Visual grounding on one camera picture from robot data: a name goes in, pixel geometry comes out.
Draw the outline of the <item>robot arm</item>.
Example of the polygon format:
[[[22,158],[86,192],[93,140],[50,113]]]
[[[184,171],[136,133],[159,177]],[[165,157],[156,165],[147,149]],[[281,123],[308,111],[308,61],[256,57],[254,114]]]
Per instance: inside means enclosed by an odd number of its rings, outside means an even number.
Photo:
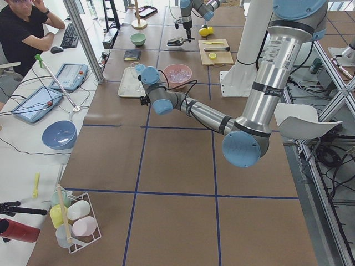
[[[173,109],[185,112],[224,135],[222,152],[229,163],[237,167],[254,165],[267,152],[269,124],[301,45],[325,34],[327,7],[327,1],[273,1],[267,27],[270,41],[240,117],[233,119],[185,93],[168,91],[152,66],[138,72],[148,104],[158,115]]]
[[[180,0],[179,3],[181,16],[174,22],[175,28],[178,29],[179,25],[182,24],[183,28],[186,30],[187,41],[191,42],[193,40],[193,38],[191,37],[191,12],[195,10],[198,12],[199,15],[203,17],[204,20],[209,21],[214,16],[214,12],[224,2],[225,1],[211,0],[207,3],[204,3],[204,1],[201,0]]]

